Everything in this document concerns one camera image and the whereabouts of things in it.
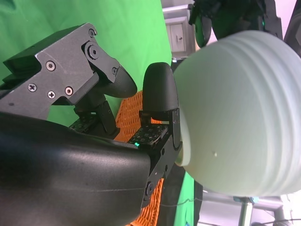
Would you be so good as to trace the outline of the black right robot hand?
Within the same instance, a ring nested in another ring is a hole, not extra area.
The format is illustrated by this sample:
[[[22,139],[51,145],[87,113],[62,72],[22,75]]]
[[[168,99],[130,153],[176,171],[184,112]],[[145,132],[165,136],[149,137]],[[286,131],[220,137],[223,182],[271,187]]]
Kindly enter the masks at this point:
[[[0,87],[0,223],[124,226],[148,206],[182,147],[169,64],[148,66],[140,128],[116,141],[106,96],[137,86],[90,24],[58,31],[5,61]]]

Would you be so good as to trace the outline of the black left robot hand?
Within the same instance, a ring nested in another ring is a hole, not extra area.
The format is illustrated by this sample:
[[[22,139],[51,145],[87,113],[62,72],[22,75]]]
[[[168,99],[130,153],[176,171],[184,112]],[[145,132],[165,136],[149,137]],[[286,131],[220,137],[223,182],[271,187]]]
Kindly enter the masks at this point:
[[[189,24],[195,28],[197,45],[209,42],[211,31],[216,39],[255,30],[283,39],[281,19],[274,0],[195,0],[188,5]]]

